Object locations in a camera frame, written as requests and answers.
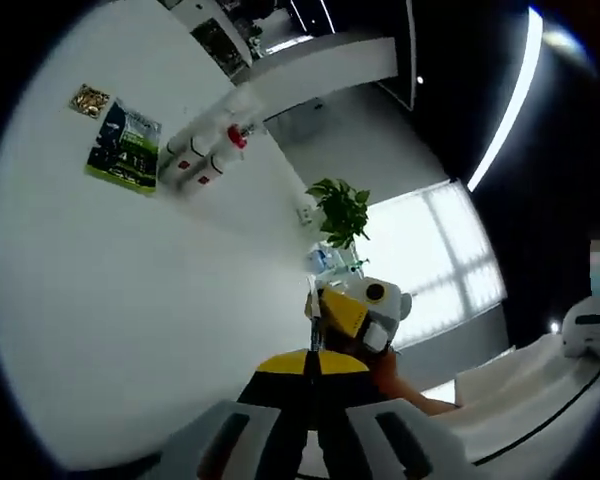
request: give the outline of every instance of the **white bottle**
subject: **white bottle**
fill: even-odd
[[[206,136],[209,130],[220,134],[232,124],[249,123],[247,119],[255,118],[262,108],[263,104],[253,93],[252,87],[248,83],[240,85],[167,141],[158,155],[159,168],[164,169],[174,158],[184,153],[190,138]]]
[[[178,135],[173,137],[176,139],[173,144],[178,144],[177,137]],[[167,185],[175,185],[190,169],[196,168],[220,140],[220,131],[215,125],[200,131],[183,146],[173,150],[173,156],[158,168],[158,179]],[[165,148],[171,153],[169,145],[167,142]]]
[[[240,130],[238,125],[231,125],[217,148],[207,155],[198,167],[192,168],[178,180],[177,188],[187,196],[192,195],[242,161],[243,150],[247,146],[246,136],[249,133],[249,130]]]

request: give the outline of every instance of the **table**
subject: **table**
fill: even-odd
[[[0,146],[0,363],[70,469],[158,447],[268,356],[308,344],[302,182],[270,136],[191,204],[84,173],[82,83],[163,125],[233,88],[155,0],[98,7],[49,55]]]

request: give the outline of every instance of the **bottle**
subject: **bottle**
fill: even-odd
[[[176,187],[185,195],[192,195],[223,175],[227,169],[244,159],[243,150],[247,146],[246,137],[253,131],[255,128],[251,126],[240,129],[238,125],[231,125],[227,129],[225,138],[198,166],[191,168],[180,177]]]
[[[367,262],[369,262],[368,259],[367,260],[358,260],[357,262],[354,262],[349,265],[342,265],[339,267],[331,268],[328,270],[328,274],[330,276],[334,277],[334,276],[338,276],[338,275],[344,275],[346,273],[356,273],[358,270],[360,270],[362,268],[362,265],[364,265]]]
[[[167,185],[175,185],[187,171],[196,168],[220,141],[220,131],[215,125],[199,131],[184,144],[181,144],[181,138],[178,138],[180,135],[167,142],[165,149],[172,156],[158,167],[158,179]]]
[[[327,254],[320,248],[316,248],[307,255],[307,269],[313,275],[320,275],[327,270]]]
[[[253,88],[248,83],[240,85],[171,137],[158,155],[158,164],[166,166],[184,153],[189,139],[206,134],[201,130],[215,130],[220,135],[232,124],[243,125],[248,118],[255,118],[262,108],[263,104],[254,94]]]

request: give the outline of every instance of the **bright window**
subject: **bright window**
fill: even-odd
[[[447,383],[443,383],[442,385],[438,385],[437,387],[425,390],[422,392],[422,395],[431,398],[432,400],[456,403],[456,381],[454,379]]]
[[[502,301],[497,261],[473,204],[459,183],[445,183],[369,207],[356,250],[365,275],[413,295],[395,348],[448,330]]]

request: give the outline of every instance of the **potted plant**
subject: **potted plant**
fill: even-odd
[[[318,208],[324,214],[320,231],[328,234],[327,242],[334,248],[349,248],[356,235],[362,235],[367,240],[364,227],[369,220],[367,216],[367,201],[369,190],[356,190],[344,180],[325,178],[314,183],[309,195],[318,200]]]

